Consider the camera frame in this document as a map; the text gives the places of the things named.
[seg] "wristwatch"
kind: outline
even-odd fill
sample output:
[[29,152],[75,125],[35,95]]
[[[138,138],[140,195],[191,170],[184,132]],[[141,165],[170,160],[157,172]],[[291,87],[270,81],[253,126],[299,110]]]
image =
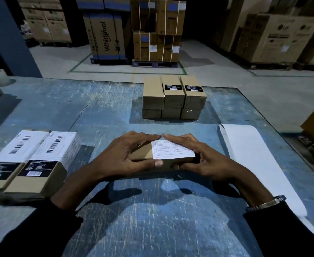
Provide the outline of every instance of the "wristwatch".
[[265,208],[268,208],[268,207],[272,207],[272,206],[275,206],[275,205],[279,204],[280,202],[283,202],[284,200],[286,200],[286,197],[284,195],[276,196],[270,202],[261,204],[261,205],[256,206],[256,207],[247,207],[246,208],[246,212],[254,212],[254,211],[258,211],[258,210],[265,209]]

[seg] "scratched table surface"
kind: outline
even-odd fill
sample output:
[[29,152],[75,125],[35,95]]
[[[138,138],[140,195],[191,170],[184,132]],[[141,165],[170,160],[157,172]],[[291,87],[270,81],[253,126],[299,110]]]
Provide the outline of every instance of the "scratched table surface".
[[[152,121],[142,119],[142,84],[14,79],[0,98],[0,151],[22,129],[78,132],[82,147],[72,172],[131,130],[192,133],[224,153],[218,125],[249,124],[262,135],[314,225],[314,173],[237,89],[204,87],[208,99],[198,121]],[[242,199],[190,172],[103,182],[81,204],[83,224],[63,255],[261,256],[242,216],[245,207]],[[0,241],[33,209],[0,206]]]

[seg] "concrete floor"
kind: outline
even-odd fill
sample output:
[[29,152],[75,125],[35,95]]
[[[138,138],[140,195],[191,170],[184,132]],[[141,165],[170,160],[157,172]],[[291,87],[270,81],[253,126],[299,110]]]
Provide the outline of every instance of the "concrete floor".
[[92,65],[89,46],[30,50],[46,78],[140,83],[149,74],[189,74],[203,86],[235,87],[280,133],[301,132],[314,110],[314,72],[246,70],[195,40],[182,42],[178,69]]

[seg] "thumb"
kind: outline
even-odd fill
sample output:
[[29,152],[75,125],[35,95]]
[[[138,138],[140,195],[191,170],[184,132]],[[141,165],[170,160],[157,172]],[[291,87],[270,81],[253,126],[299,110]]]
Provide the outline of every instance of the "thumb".
[[160,168],[163,166],[162,160],[143,160],[143,161],[134,161],[131,164],[132,172],[138,172],[143,170],[153,170],[155,168]]
[[190,170],[192,172],[200,174],[201,167],[200,164],[194,164],[194,163],[184,163],[180,166],[181,170]]

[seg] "black sleeve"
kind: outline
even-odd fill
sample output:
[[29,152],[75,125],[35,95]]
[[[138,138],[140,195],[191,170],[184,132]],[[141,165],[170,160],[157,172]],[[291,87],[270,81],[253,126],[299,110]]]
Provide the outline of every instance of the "black sleeve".
[[244,214],[260,249],[267,256],[314,256],[314,234],[287,203]]
[[83,219],[56,207],[50,199],[0,243],[0,256],[61,256]]

